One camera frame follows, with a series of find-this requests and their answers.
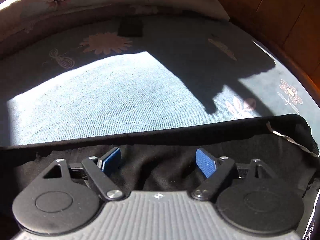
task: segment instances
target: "wooden wall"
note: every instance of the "wooden wall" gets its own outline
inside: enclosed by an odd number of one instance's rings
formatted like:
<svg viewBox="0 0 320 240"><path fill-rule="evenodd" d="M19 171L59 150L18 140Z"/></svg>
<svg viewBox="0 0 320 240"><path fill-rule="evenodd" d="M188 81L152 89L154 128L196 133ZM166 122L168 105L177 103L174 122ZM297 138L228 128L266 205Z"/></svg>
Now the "wooden wall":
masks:
<svg viewBox="0 0 320 240"><path fill-rule="evenodd" d="M282 50L320 88L320 0L219 1L231 21Z"/></svg>

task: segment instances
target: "gray ribbed surface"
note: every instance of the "gray ribbed surface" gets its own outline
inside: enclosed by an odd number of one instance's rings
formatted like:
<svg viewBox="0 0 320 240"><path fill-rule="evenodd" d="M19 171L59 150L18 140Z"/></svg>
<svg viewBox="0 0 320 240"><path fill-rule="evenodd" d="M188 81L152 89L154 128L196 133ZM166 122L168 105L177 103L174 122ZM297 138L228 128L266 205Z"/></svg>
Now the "gray ribbed surface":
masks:
<svg viewBox="0 0 320 240"><path fill-rule="evenodd" d="M255 240L225 223L209 202L189 198L184 191L133 191L129 198L109 202L85 228L63 236L36 236L27 232L16 240ZM294 233L265 240L299 240Z"/></svg>

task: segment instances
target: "black cloth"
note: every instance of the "black cloth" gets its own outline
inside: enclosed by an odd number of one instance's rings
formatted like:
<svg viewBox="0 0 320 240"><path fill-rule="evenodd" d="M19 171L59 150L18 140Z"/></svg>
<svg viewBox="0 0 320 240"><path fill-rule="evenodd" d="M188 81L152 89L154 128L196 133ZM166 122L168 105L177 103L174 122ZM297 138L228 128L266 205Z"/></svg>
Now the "black cloth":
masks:
<svg viewBox="0 0 320 240"><path fill-rule="evenodd" d="M319 152L310 127L294 114L8 147L0 152L0 178L5 191L0 195L0 212L12 216L15 196L55 159L80 163L89 156L100 157L114 146L121 149L122 164L110 178L126 194L132 190L192 191L205 179L195 163L195 152L203 147L216 157L228 156L237 163L259 158L303 197L319 160L270 133L267 122L310 151Z"/></svg>

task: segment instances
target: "bed sheet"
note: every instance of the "bed sheet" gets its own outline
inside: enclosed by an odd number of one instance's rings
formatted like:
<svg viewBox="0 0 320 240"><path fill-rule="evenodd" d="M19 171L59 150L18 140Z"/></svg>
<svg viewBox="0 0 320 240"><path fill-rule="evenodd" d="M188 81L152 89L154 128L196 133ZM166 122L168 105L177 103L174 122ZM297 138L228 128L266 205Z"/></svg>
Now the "bed sheet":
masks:
<svg viewBox="0 0 320 240"><path fill-rule="evenodd" d="M320 141L320 109L262 44L229 22L145 16L57 33L3 59L0 145L25 145L295 113Z"/></svg>

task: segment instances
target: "black square object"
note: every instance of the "black square object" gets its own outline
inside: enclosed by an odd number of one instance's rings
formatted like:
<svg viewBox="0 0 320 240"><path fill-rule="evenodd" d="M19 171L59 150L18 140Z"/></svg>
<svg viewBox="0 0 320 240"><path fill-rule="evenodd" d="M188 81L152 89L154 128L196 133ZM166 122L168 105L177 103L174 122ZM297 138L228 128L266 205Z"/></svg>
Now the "black square object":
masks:
<svg viewBox="0 0 320 240"><path fill-rule="evenodd" d="M142 37L143 24L139 18L123 18L118 29L118 36Z"/></svg>

